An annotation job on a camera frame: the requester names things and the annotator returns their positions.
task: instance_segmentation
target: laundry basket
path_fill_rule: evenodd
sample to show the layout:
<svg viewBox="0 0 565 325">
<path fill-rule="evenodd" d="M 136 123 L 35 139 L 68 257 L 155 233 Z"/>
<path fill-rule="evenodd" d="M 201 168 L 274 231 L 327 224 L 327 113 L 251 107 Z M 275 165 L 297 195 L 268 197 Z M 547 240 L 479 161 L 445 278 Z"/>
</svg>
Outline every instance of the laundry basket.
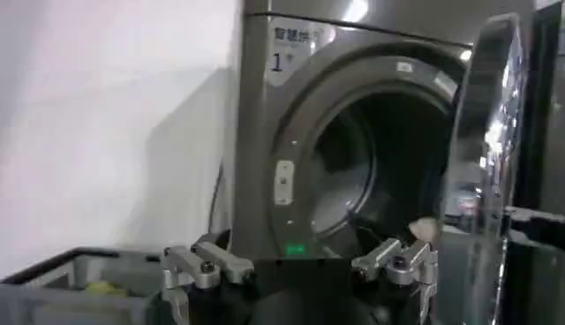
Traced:
<svg viewBox="0 0 565 325">
<path fill-rule="evenodd" d="M 2 325 L 170 323 L 153 254 L 77 248 L 0 283 Z"/>
</svg>

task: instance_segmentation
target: yellow object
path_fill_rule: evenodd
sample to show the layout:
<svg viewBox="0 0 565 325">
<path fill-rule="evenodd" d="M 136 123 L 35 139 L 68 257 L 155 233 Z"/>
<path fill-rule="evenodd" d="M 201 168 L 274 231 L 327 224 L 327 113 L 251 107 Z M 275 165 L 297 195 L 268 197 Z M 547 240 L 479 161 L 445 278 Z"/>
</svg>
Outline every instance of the yellow object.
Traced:
<svg viewBox="0 0 565 325">
<path fill-rule="evenodd" d="M 118 288 L 108 281 L 96 281 L 89 283 L 85 288 L 85 292 L 121 297 L 127 296 L 127 291 L 124 288 Z"/>
</svg>

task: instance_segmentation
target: label sticker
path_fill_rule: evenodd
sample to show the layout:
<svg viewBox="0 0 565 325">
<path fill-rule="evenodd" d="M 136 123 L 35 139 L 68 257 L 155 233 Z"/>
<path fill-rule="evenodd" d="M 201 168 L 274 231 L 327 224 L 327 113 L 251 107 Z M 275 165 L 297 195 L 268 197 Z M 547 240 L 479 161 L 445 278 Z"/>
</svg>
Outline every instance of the label sticker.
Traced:
<svg viewBox="0 0 565 325">
<path fill-rule="evenodd" d="M 412 64 L 408 62 L 397 62 L 396 70 L 399 72 L 408 72 L 408 73 L 414 72 L 414 68 L 412 67 Z"/>
<path fill-rule="evenodd" d="M 285 17 L 272 18 L 268 30 L 265 80 L 283 85 L 314 53 L 333 42 L 336 30 L 329 24 Z"/>
<path fill-rule="evenodd" d="M 290 160 L 280 160 L 275 168 L 275 188 L 273 197 L 278 206 L 288 206 L 292 203 L 292 183 L 294 183 L 294 163 Z"/>
</svg>

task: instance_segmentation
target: robotic arm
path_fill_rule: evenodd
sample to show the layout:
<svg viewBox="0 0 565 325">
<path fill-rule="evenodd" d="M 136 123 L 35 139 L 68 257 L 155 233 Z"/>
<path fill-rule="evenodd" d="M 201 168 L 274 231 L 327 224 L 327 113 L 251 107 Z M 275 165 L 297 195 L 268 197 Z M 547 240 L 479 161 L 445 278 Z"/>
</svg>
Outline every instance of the robotic arm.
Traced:
<svg viewBox="0 0 565 325">
<path fill-rule="evenodd" d="M 277 292 L 287 289 L 295 292 L 296 283 L 311 283 L 328 278 L 330 283 L 323 284 L 326 287 L 334 285 L 336 291 L 339 291 L 337 288 L 350 288 L 343 294 L 336 293 L 341 295 L 340 299 L 351 295 L 351 301 L 359 303 L 366 310 L 386 310 L 385 316 L 374 316 L 374 322 L 370 323 L 402 324 L 405 322 L 401 320 L 410 319 L 411 324 L 424 324 L 428 319 L 430 299 L 437 291 L 437 252 L 421 240 L 403 247 L 399 240 L 389 238 L 368 255 L 351 261 L 285 260 L 284 263 L 289 264 L 289 268 L 280 267 L 283 263 L 280 260 L 256 263 L 259 268 L 253 262 L 238 258 L 209 242 L 197 243 L 190 250 L 183 246 L 165 249 L 162 255 L 165 278 L 162 296 L 170 303 L 175 322 L 178 325 L 188 325 L 189 322 L 200 325 L 194 320 L 194 315 L 189 315 L 189 309 L 198 313 L 199 308 L 207 309 L 208 305 L 214 306 L 212 309 L 216 314 L 222 313 L 222 308 L 218 306 L 227 306 L 231 313 L 235 310 L 242 314 L 253 314 L 253 311 L 263 308 L 269 297 Z M 184 274 L 190 276 L 191 284 L 182 283 L 181 277 Z M 300 294 L 308 296 L 311 291 L 307 289 L 300 291 Z M 388 299 L 384 296 L 392 291 L 396 301 L 398 297 L 400 301 L 405 301 L 387 306 Z M 308 313 L 307 308 L 308 306 L 304 306 L 299 309 Z M 318 310 L 319 308 L 313 309 L 316 309 L 313 310 L 314 313 L 325 312 Z M 400 315 L 406 314 L 406 310 L 419 310 L 419 314 Z M 202 319 L 209 323 L 218 322 L 198 317 L 198 320 Z"/>
</svg>

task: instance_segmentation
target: number 1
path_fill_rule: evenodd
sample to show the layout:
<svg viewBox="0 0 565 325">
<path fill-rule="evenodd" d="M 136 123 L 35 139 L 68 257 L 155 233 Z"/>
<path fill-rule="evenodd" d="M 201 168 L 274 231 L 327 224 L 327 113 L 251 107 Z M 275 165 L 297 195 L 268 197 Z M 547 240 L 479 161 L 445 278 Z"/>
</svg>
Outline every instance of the number 1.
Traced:
<svg viewBox="0 0 565 325">
<path fill-rule="evenodd" d="M 271 69 L 274 72 L 281 72 L 281 54 L 275 53 L 275 67 Z"/>
</svg>

